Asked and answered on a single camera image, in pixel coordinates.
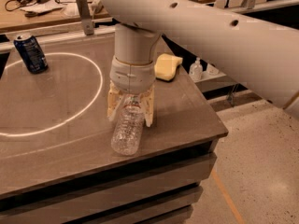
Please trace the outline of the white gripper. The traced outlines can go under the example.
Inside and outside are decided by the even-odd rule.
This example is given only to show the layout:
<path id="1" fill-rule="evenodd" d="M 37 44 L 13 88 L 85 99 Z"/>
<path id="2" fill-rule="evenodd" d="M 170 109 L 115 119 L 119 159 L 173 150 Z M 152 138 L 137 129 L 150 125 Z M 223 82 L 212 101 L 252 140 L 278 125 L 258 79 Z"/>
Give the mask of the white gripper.
<path id="1" fill-rule="evenodd" d="M 107 118 L 112 121 L 123 99 L 123 93 L 140 94 L 140 107 L 146 126 L 153 122 L 155 71 L 154 63 L 127 64 L 113 58 L 107 94 Z"/>

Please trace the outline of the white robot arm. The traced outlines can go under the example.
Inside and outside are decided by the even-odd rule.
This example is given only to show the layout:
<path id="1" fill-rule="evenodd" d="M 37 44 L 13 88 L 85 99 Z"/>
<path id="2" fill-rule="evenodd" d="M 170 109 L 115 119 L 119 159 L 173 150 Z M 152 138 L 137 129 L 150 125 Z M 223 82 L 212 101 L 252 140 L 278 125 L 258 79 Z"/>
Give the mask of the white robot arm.
<path id="1" fill-rule="evenodd" d="M 110 79 L 124 93 L 148 91 L 152 49 L 165 35 L 299 119 L 299 31 L 188 0 L 102 0 L 117 20 Z"/>

